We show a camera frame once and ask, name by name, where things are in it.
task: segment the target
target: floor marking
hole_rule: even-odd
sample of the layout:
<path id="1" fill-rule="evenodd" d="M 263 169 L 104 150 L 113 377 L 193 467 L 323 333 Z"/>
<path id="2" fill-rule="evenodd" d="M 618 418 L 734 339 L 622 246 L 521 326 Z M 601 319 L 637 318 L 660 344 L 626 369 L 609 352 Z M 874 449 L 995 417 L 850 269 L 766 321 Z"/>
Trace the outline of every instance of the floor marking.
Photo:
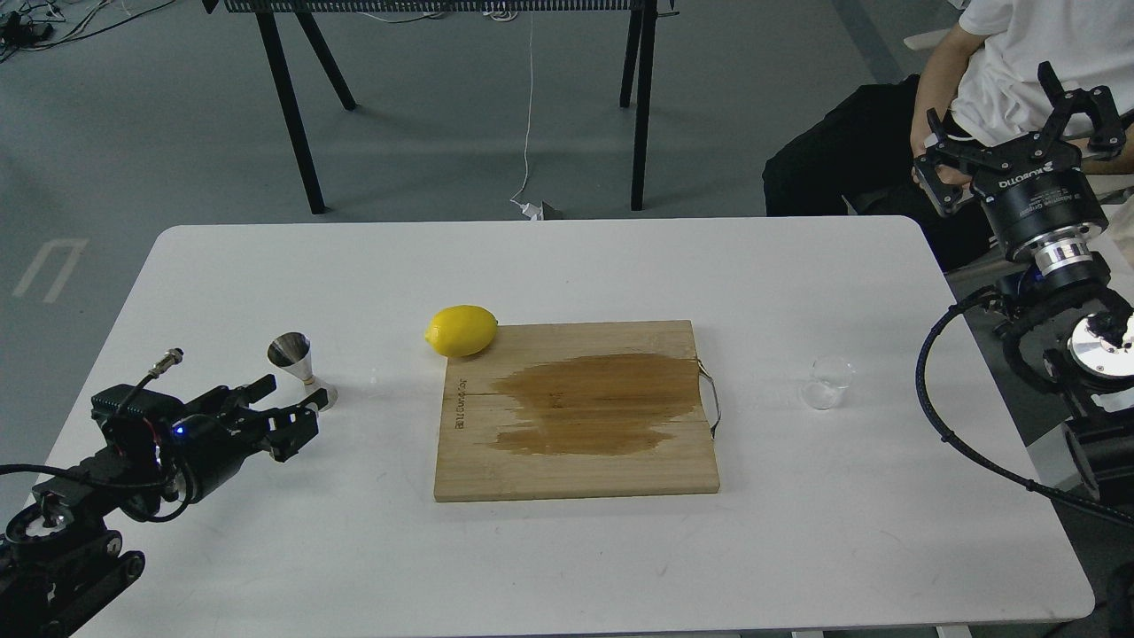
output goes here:
<path id="1" fill-rule="evenodd" d="M 90 239 L 51 239 L 45 241 L 41 247 L 40 252 L 35 253 L 35 258 L 24 271 L 24 275 L 16 283 L 16 289 L 11 291 L 11 296 L 22 297 L 27 288 L 32 286 L 32 281 L 35 280 L 35 275 L 40 273 L 40 269 L 43 267 L 43 263 L 48 260 L 48 255 L 51 250 L 57 247 L 70 248 L 70 254 L 67 255 L 67 261 L 64 262 L 64 266 L 59 269 L 59 274 L 56 275 L 56 280 L 51 283 L 51 288 L 48 294 L 43 295 L 43 303 L 54 303 L 59 298 L 59 292 L 64 291 L 64 286 L 67 284 L 67 279 L 70 278 L 71 271 L 75 270 L 75 265 L 78 263 L 78 257 L 83 255 L 83 248 L 86 247 L 86 243 Z"/>

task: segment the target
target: person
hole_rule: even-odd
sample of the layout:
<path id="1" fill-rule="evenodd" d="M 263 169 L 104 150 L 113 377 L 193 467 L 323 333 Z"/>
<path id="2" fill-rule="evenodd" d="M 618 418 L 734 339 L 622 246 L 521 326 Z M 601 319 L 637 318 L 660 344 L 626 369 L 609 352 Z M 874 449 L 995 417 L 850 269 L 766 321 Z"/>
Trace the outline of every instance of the person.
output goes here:
<path id="1" fill-rule="evenodd" d="M 846 214 L 844 197 L 871 198 L 858 213 L 914 219 L 942 270 L 973 261 L 992 236 L 976 199 L 941 218 L 912 173 L 931 134 L 925 112 L 936 109 L 950 137 L 983 146 L 1040 130 L 1052 110 L 1036 71 L 1044 60 L 1065 88 L 1108 86 L 1127 114 L 1123 153 L 1084 160 L 1084 172 L 1134 172 L 1134 2 L 972 0 L 921 75 L 861 86 L 768 161 L 767 214 Z M 1077 114 L 1066 135 L 1090 131 Z M 1085 147 L 1086 139 L 1073 143 Z M 949 167 L 938 175 L 947 184 L 970 180 Z"/>

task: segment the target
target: robotic arm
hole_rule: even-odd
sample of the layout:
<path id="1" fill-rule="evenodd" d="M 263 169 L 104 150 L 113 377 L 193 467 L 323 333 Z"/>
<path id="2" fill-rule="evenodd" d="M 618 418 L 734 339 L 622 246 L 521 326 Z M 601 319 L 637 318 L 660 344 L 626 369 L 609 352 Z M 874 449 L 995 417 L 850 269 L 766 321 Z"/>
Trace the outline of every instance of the robotic arm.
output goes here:
<path id="1" fill-rule="evenodd" d="M 1092 497 L 1105 505 L 1134 503 L 1134 408 L 1108 412 L 1094 400 L 1134 388 L 1132 307 L 1107 287 L 1110 269 L 1088 247 L 1108 221 L 1080 168 L 1082 152 L 1060 139 L 1075 113 L 1091 119 L 1088 148 L 1099 159 L 1117 156 L 1126 136 L 1106 86 L 1065 91 L 1049 62 L 1040 65 L 1039 78 L 1052 105 L 1042 130 L 978 148 L 949 139 L 930 110 L 937 143 L 915 159 L 915 169 L 943 216 L 956 212 L 963 193 L 941 182 L 937 167 L 972 176 L 972 193 L 1004 257 L 1025 266 L 982 291 L 973 305 L 1004 314 L 997 335 L 1012 371 L 1036 391 L 1063 397 L 1072 417 L 1061 428 Z M 1022 340 L 1073 311 L 1077 321 L 1044 351 L 1043 372 L 1038 372 L 1021 354 Z"/>
<path id="2" fill-rule="evenodd" d="M 122 537 L 107 529 L 107 514 L 171 520 L 252 454 L 284 462 L 319 433 L 325 390 L 287 408 L 248 408 L 276 390 L 271 375 L 232 390 L 218 386 L 188 403 L 143 390 L 180 356 L 167 354 L 137 386 L 94 395 L 91 417 L 107 446 L 33 487 L 35 503 L 0 535 L 0 637 L 70 636 L 142 576 L 145 556 L 121 553 Z M 179 505 L 159 516 L 162 501 Z"/>

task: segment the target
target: table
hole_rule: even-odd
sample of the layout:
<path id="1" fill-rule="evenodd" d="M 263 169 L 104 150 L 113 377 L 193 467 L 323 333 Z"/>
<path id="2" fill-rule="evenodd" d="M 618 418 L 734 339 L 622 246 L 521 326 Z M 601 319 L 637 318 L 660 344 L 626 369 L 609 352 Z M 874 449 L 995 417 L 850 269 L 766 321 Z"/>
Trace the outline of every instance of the table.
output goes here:
<path id="1" fill-rule="evenodd" d="M 205 10 L 212 12 L 220 0 L 203 0 Z M 356 11 L 612 11 L 629 10 L 631 22 L 626 35 L 626 58 L 623 62 L 623 85 L 618 104 L 631 105 L 635 68 L 638 73 L 637 104 L 634 124 L 634 159 L 631 177 L 631 210 L 642 210 L 645 194 L 645 151 L 650 129 L 650 94 L 653 85 L 653 49 L 658 24 L 658 0 L 225 0 L 231 12 L 254 12 L 260 27 L 260 36 L 268 54 L 276 92 L 284 110 L 291 148 L 299 164 L 299 177 L 307 195 L 311 212 L 327 211 L 323 192 L 315 173 L 315 162 L 311 156 L 307 134 L 299 114 L 299 103 L 295 97 L 291 75 L 288 71 L 284 44 L 276 25 L 277 12 L 295 14 L 307 41 L 327 73 L 342 108 L 352 111 L 357 107 L 342 73 L 335 62 L 327 41 L 313 12 Z"/>
<path id="2" fill-rule="evenodd" d="M 156 241 L 49 458 L 101 446 L 88 398 L 171 347 L 184 400 L 276 372 L 299 331 L 340 398 L 285 465 L 168 525 L 108 524 L 142 579 L 78 636 L 532 636 L 1053 621 L 1093 596 L 1051 505 L 942 444 L 913 391 L 953 301 L 904 218 L 177 227 Z M 502 324 L 689 318 L 723 420 L 716 495 L 440 504 L 438 308 Z M 857 366 L 805 408 L 811 361 Z M 280 390 L 257 408 L 302 397 Z M 1034 476 L 966 329 L 929 368 L 943 418 Z M 711 400 L 706 409 L 712 410 Z"/>

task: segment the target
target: wooden cutting board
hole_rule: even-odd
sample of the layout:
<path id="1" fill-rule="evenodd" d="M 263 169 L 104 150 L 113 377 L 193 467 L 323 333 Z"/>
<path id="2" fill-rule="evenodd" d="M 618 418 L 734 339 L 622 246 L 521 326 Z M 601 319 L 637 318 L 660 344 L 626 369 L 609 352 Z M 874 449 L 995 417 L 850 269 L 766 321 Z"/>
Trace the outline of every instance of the wooden cutting board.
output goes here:
<path id="1" fill-rule="evenodd" d="M 689 322 L 500 326 L 450 359 L 433 497 L 720 490 Z"/>

